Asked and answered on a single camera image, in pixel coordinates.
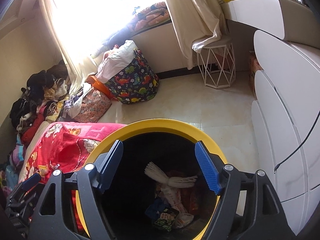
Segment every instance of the white cloth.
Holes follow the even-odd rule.
[[[91,87],[91,85],[89,83],[85,82],[83,84],[82,96],[80,96],[79,99],[76,102],[72,101],[73,106],[68,110],[68,115],[71,118],[75,118],[80,113],[83,98],[87,95],[87,93],[91,90],[91,88],[92,87]]]
[[[96,78],[102,83],[109,81],[132,62],[135,57],[134,50],[137,49],[133,41],[125,41],[124,45],[99,65]]]
[[[180,49],[193,68],[192,49],[201,49],[227,34],[225,18],[218,0],[166,0]],[[195,40],[208,36],[199,46],[192,48]]]
[[[86,41],[75,28],[81,23],[64,0],[39,0],[44,21],[52,39],[60,50],[71,80],[70,95],[81,88],[87,77],[97,72],[97,65],[89,55]]]

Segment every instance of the stool seat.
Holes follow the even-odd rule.
[[[201,43],[210,36],[205,36],[192,43],[192,48],[200,48]],[[207,52],[208,56],[205,60],[202,52]],[[217,63],[218,70],[212,64],[213,57]],[[204,85],[212,88],[230,87],[236,80],[235,56],[232,46],[232,38],[228,35],[222,35],[218,41],[202,47],[201,52],[197,52],[198,66],[204,80]]]

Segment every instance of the beige curtain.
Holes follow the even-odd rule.
[[[39,0],[47,27],[56,46],[60,49],[71,80],[70,95],[75,94],[90,74],[97,72],[97,65],[88,55],[84,39],[76,28],[79,24],[72,12],[63,8],[58,0]]]
[[[227,34],[225,18],[217,0],[166,0],[174,30],[188,69],[193,68],[192,51],[201,52],[203,46]],[[195,40],[201,43],[192,47]]]

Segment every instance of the black baseboard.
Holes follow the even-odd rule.
[[[216,64],[211,64],[211,65],[212,65],[212,70],[218,69]],[[166,79],[166,78],[179,77],[179,76],[185,76],[185,75],[197,74],[197,73],[200,73],[200,69],[198,66],[195,66],[190,70],[184,67],[184,68],[178,68],[178,69],[160,72],[160,73],[157,73],[157,75],[160,79]]]

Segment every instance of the blue gripper pad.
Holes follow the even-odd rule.
[[[216,195],[219,195],[222,190],[219,173],[208,156],[210,153],[206,151],[200,142],[197,142],[195,146],[195,154],[209,189],[214,191]]]

